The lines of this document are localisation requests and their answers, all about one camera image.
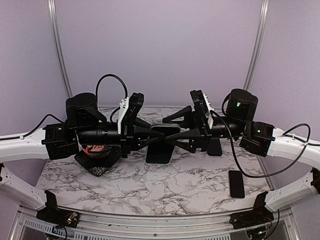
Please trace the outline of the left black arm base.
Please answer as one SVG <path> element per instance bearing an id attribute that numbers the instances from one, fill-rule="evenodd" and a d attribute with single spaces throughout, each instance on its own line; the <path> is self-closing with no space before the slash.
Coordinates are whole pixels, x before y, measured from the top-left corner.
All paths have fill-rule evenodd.
<path id="1" fill-rule="evenodd" d="M 45 190 L 45 207 L 37 211 L 36 218 L 63 227 L 76 228 L 79 223 L 80 214 L 77 211 L 59 208 L 55 194 Z"/>

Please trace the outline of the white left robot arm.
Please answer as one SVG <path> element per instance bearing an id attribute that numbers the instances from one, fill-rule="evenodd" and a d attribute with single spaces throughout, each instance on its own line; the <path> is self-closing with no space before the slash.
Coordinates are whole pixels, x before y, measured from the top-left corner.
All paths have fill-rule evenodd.
<path id="1" fill-rule="evenodd" d="M 25 202 L 32 209 L 43 210 L 53 223 L 63 219 L 63 211 L 57 206 L 56 196 L 48 190 L 37 189 L 16 177 L 6 167 L 6 162 L 42 159 L 65 159 L 80 151 L 80 147 L 96 148 L 94 154 L 103 156 L 105 150 L 119 147 L 126 158 L 132 151 L 165 138 L 146 124 L 136 121 L 144 103 L 142 93 L 133 93 L 120 102 L 117 122 L 109 122 L 98 110 L 97 97 L 90 92 L 80 93 L 65 102 L 65 122 L 37 127 L 30 133 L 7 135 L 0 140 L 0 188 Z"/>

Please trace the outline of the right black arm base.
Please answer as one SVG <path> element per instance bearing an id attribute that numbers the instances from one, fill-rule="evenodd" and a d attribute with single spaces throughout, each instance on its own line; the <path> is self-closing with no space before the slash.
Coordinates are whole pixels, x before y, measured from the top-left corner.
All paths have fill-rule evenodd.
<path id="1" fill-rule="evenodd" d="M 256 196 L 251 210 L 236 212 L 230 215 L 229 223 L 235 230 L 265 224 L 274 220 L 273 212 L 266 208 L 268 191 Z"/>

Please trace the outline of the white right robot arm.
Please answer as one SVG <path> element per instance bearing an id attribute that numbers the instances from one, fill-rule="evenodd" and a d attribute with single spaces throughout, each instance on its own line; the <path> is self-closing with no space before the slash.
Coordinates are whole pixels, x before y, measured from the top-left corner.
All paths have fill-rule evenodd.
<path id="1" fill-rule="evenodd" d="M 185 131 L 167 136 L 165 142 L 190 153 L 209 149 L 210 141 L 240 139 L 239 146 L 261 157 L 279 157 L 311 166 L 311 171 L 280 189 L 259 194 L 247 219 L 258 224 L 282 207 L 320 193 L 320 143 L 284 131 L 271 124 L 254 121 L 258 98 L 250 92 L 235 88 L 225 97 L 220 116 L 210 106 L 201 90 L 190 92 L 193 106 L 163 118 L 165 124 L 178 124 Z"/>

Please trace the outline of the black phone case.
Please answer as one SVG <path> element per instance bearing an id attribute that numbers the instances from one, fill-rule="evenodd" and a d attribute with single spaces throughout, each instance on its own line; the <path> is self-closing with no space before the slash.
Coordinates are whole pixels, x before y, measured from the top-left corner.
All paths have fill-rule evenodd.
<path id="1" fill-rule="evenodd" d="M 209 141 L 208 147 L 207 147 L 207 154 L 209 156 L 214 156 L 214 157 L 220 157 L 222 156 L 222 147 L 221 147 L 221 142 L 219 139 L 212 138 Z"/>

